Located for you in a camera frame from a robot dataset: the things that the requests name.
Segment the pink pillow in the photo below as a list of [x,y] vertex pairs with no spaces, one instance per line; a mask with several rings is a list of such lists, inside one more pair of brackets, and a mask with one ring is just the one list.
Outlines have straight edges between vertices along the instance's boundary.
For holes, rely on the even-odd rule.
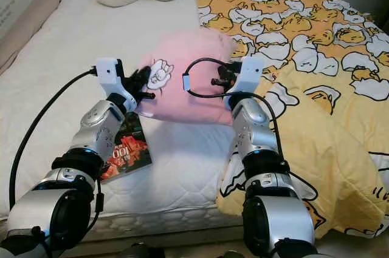
[[144,91],[156,99],[142,100],[136,113],[183,124],[231,125],[230,110],[219,97],[222,86],[217,61],[230,61],[236,42],[216,30],[199,28],[170,34],[142,58],[138,67],[152,69]]

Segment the dark green paperback book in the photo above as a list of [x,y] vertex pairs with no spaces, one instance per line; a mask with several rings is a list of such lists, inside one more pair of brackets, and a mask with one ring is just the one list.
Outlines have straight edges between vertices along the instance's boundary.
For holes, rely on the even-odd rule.
[[152,164],[145,134],[138,114],[129,112],[115,136],[113,154],[106,161],[100,177],[101,182],[124,177],[142,167]]

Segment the white quilted mattress pad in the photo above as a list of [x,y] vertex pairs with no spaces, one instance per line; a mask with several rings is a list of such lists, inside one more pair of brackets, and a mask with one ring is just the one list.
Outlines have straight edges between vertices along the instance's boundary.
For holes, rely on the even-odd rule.
[[[130,74],[165,36],[199,26],[196,0],[138,0],[119,8],[96,0],[61,0],[2,74],[2,219],[9,213],[9,171],[20,141],[61,86],[87,71],[101,56],[119,58]],[[39,182],[53,160],[66,152],[81,117],[104,97],[97,78],[86,76],[55,101],[23,151],[16,178],[17,197]],[[223,214],[216,207],[233,139],[231,128],[148,118],[141,123],[152,163],[103,184],[102,220],[153,216],[241,222],[240,217]]]

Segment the grey quilted bed mattress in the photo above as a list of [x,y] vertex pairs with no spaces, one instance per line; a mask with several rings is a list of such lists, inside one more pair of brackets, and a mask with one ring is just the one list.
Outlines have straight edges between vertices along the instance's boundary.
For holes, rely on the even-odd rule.
[[[246,258],[239,217],[216,208],[177,209],[157,214],[122,214],[100,217],[86,238],[66,257],[114,256],[136,242],[164,248],[167,257],[211,258],[235,250]],[[389,234],[367,239],[330,231],[315,243],[319,252],[336,258],[389,258]]]

